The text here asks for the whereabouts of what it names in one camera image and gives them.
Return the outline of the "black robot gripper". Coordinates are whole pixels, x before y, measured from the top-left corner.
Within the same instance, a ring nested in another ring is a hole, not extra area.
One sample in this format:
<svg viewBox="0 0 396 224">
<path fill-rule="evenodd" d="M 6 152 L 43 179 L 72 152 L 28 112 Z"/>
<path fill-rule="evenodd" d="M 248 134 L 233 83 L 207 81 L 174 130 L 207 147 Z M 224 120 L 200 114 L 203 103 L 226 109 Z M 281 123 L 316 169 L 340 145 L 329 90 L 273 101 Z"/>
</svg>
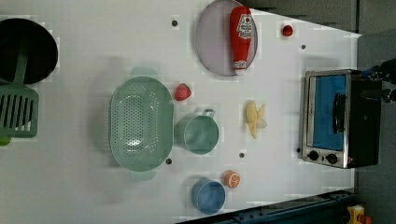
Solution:
<svg viewBox="0 0 396 224">
<path fill-rule="evenodd" d="M 396 84 L 396 59 L 391 59 L 362 72 L 361 77 L 370 81 L 385 81 Z M 381 89 L 363 91 L 361 97 L 373 101 L 393 103 L 395 101 L 394 89 Z"/>
</svg>

